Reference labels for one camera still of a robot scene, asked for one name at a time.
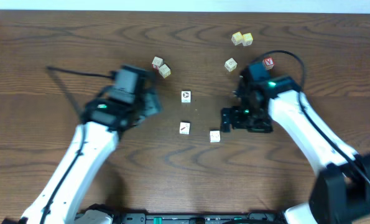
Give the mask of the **white block with hammer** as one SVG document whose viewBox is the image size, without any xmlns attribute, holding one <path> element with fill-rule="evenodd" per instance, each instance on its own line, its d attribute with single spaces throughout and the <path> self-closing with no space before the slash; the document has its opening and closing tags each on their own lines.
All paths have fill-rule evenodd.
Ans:
<svg viewBox="0 0 370 224">
<path fill-rule="evenodd" d="M 181 122 L 179 128 L 180 134 L 189 135 L 190 134 L 190 123 L 189 122 Z"/>
</svg>

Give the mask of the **white block with faint print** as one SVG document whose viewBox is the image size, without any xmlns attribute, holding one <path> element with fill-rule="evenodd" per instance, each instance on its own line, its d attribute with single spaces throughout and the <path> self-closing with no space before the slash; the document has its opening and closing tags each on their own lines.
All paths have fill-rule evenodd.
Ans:
<svg viewBox="0 0 370 224">
<path fill-rule="evenodd" d="M 214 130 L 210 131 L 210 142 L 220 142 L 221 137 L 220 137 L 220 131 Z"/>
</svg>

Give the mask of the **cream block with faint drawing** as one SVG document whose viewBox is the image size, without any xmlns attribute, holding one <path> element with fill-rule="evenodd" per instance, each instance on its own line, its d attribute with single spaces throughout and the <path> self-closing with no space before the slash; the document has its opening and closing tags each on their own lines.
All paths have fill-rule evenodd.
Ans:
<svg viewBox="0 0 370 224">
<path fill-rule="evenodd" d="M 227 69 L 228 72 L 232 72 L 236 69 L 238 63 L 234 60 L 234 58 L 230 58 L 224 63 L 224 67 Z"/>
</svg>

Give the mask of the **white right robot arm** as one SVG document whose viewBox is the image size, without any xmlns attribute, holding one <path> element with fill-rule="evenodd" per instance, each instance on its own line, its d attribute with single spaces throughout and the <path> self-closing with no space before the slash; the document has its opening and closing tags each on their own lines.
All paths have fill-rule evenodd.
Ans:
<svg viewBox="0 0 370 224">
<path fill-rule="evenodd" d="M 317 115 L 290 77 L 242 77 L 238 106 L 221 110 L 221 131 L 272 132 L 278 123 L 310 163 L 317 179 L 307 202 L 266 223 L 352 223 L 370 215 L 370 154 L 360 155 Z"/>
</svg>

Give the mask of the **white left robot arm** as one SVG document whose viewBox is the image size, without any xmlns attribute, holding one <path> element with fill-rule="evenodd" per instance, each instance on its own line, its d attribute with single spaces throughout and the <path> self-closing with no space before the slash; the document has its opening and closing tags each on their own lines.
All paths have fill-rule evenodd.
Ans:
<svg viewBox="0 0 370 224">
<path fill-rule="evenodd" d="M 108 75 L 113 85 L 102 88 L 81 108 L 57 76 L 59 68 L 48 66 L 47 72 L 72 104 L 79 124 L 47 185 L 16 222 L 115 223 L 118 215 L 104 205 L 92 205 L 85 212 L 80 212 L 79 207 L 101 166 L 117 149 L 123 133 L 160 113 L 155 74 L 123 65 Z"/>
</svg>

